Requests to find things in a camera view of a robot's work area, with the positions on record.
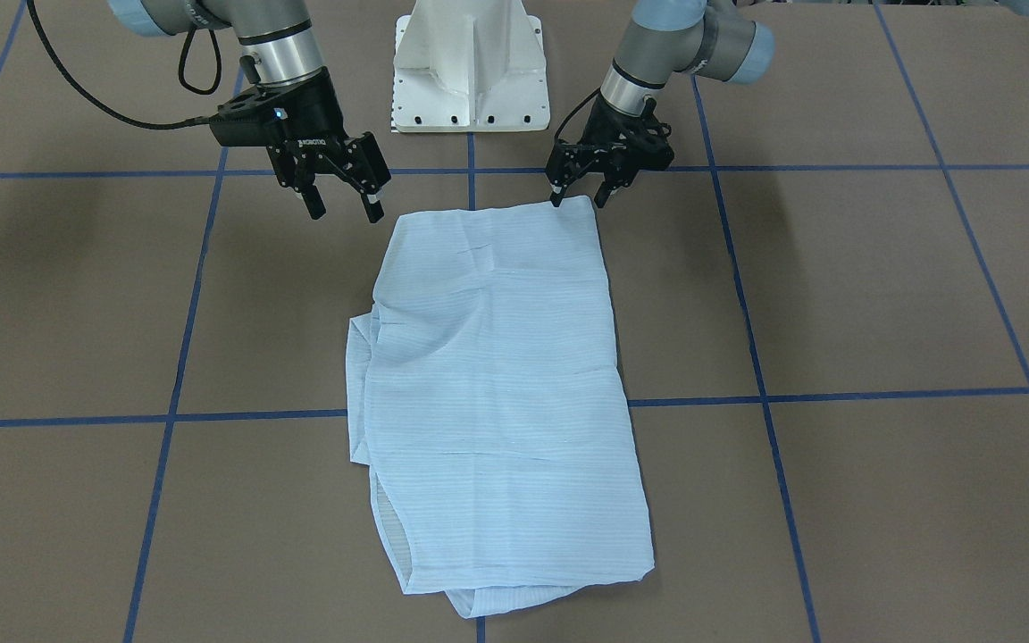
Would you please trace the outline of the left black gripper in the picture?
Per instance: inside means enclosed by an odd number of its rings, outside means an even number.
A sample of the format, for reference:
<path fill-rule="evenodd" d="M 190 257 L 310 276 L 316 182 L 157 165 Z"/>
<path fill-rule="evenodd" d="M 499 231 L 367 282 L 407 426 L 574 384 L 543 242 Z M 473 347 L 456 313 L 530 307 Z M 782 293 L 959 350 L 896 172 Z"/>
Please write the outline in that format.
<path fill-rule="evenodd" d="M 628 188 L 641 171 L 664 171 L 673 164 L 669 143 L 673 127 L 657 118 L 657 98 L 642 97 L 641 114 L 620 113 L 599 90 L 575 107 L 590 106 L 588 121 L 576 143 L 554 143 L 546 162 L 549 203 L 561 205 L 572 184 L 590 172 L 603 175 L 595 206 L 604 208 L 620 188 Z"/>

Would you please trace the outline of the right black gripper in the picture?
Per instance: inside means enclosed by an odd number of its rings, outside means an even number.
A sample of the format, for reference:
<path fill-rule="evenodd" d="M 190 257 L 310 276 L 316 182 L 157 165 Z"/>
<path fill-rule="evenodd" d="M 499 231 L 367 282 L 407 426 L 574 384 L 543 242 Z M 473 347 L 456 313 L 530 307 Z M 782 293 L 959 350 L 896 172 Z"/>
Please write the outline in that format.
<path fill-rule="evenodd" d="M 221 146 L 264 149 L 275 179 L 301 198 L 312 220 L 327 209 L 315 176 L 334 174 L 360 195 L 369 223 L 385 216 L 389 167 L 372 133 L 348 138 L 330 70 L 287 86 L 254 86 L 218 106 L 209 122 Z"/>

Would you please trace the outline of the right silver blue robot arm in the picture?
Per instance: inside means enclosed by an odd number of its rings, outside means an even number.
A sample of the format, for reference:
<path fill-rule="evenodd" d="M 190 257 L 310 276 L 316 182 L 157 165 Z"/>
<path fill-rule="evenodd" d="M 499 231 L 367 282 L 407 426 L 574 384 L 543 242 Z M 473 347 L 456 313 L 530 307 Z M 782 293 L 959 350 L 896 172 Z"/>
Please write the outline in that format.
<path fill-rule="evenodd" d="M 111 1 L 143 37 L 230 29 L 248 87 L 218 105 L 207 126 L 221 146 L 265 149 L 275 179 L 301 197 L 311 219 L 326 213 L 315 179 L 331 175 L 361 199 L 369 222 L 384 215 L 389 168 L 372 133 L 346 132 L 336 90 L 303 1 Z"/>

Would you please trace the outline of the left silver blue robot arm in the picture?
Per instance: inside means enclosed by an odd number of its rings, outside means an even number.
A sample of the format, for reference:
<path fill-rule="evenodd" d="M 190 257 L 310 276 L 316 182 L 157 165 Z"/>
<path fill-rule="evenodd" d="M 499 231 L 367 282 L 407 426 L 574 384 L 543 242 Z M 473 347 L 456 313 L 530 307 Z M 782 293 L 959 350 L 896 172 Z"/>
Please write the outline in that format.
<path fill-rule="evenodd" d="M 601 176 L 601 208 L 641 172 L 668 170 L 673 128 L 655 109 L 674 74 L 754 84 L 774 53 L 772 30 L 732 1 L 638 1 L 604 80 L 556 127 L 544 167 L 552 206 L 590 174 Z"/>

